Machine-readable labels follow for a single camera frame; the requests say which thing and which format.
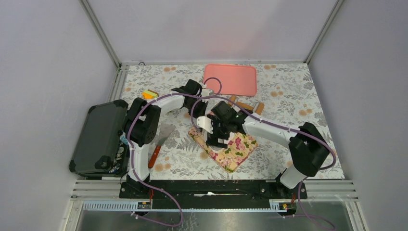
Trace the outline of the floral cutting board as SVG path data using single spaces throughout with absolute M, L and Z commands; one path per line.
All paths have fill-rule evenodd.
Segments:
M 258 147 L 258 142 L 252 136 L 231 133 L 227 147 L 214 150 L 205 143 L 203 134 L 195 128 L 191 128 L 188 134 L 207 156 L 227 172 L 234 172 Z

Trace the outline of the metal scraper red handle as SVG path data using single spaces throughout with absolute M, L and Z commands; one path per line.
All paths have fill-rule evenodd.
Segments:
M 148 168 L 153 168 L 154 164 L 157 160 L 157 157 L 160 153 L 161 147 L 165 143 L 165 141 L 168 139 L 170 134 L 175 130 L 176 126 L 175 125 L 170 125 L 170 124 L 162 124 L 160 126 L 160 131 L 159 131 L 159 140 L 157 142 L 156 148 L 148 162 Z

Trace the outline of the pink plastic tray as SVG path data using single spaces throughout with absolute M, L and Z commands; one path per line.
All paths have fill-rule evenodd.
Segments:
M 234 64 L 208 64 L 204 68 L 203 83 L 215 93 L 255 96 L 257 72 L 252 66 Z

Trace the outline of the wooden double-ended roller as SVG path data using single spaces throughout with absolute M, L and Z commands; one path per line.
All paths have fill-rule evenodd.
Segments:
M 239 106 L 239 107 L 241 107 L 241 108 L 244 108 L 244 109 L 246 109 L 246 110 L 249 110 L 249 111 L 251 111 L 251 112 L 253 112 L 253 113 L 256 113 L 256 114 L 258 114 L 258 115 L 261 115 L 261 114 L 262 114 L 262 112 L 263 112 L 263 110 L 264 110 L 264 107 L 265 107 L 265 104 L 264 104 L 264 103 L 256 103 L 254 106 L 251 106 L 251 105 L 249 105 L 249 104 L 240 102 L 240 101 L 238 100 L 238 97 L 235 96 L 235 95 L 230 96 L 229 100 L 232 101 L 233 103 L 235 103 L 236 106 Z

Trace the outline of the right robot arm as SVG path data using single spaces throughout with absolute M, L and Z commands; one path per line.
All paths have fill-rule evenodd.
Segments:
M 333 153 L 311 123 L 305 122 L 298 128 L 292 128 L 243 108 L 236 111 L 226 102 L 219 102 L 210 114 L 198 117 L 196 123 L 207 133 L 206 144 L 209 146 L 226 148 L 227 145 L 221 141 L 227 140 L 231 133 L 241 133 L 287 148 L 293 164 L 276 178 L 276 192 L 282 198 L 290 197 L 301 181 L 324 170 L 324 161 Z

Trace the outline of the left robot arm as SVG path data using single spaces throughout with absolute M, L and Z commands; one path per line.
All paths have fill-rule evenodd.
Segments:
M 133 100 L 125 118 L 124 132 L 130 151 L 128 182 L 134 181 L 130 190 L 136 197 L 143 198 L 149 193 L 149 185 L 145 182 L 150 174 L 148 152 L 161 117 L 181 108 L 188 109 L 193 118 L 203 116 L 208 105 L 204 97 L 212 93 L 212 90 L 190 79 L 185 86 L 173 88 L 158 98 Z

